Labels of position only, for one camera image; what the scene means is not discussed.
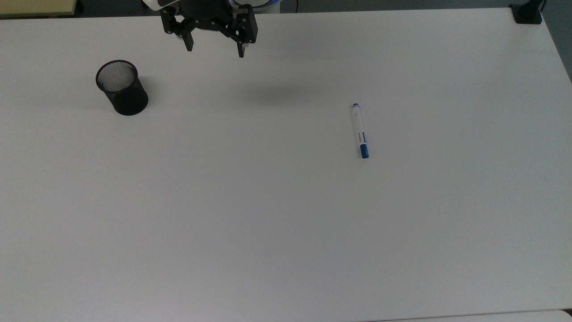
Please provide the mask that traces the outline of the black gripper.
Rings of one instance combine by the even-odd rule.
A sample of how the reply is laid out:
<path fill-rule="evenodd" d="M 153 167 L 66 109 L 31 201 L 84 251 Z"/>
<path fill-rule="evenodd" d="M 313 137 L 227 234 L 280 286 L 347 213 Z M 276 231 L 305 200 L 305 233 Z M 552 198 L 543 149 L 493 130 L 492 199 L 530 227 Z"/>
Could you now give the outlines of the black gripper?
<path fill-rule="evenodd" d="M 192 51 L 195 28 L 206 30 L 226 30 L 228 38 L 235 41 L 240 58 L 247 47 L 256 42 L 259 28 L 255 10 L 251 5 L 232 8 L 228 0 L 180 0 L 178 8 L 161 9 L 161 21 L 166 34 L 175 35 L 183 41 L 187 51 Z"/>

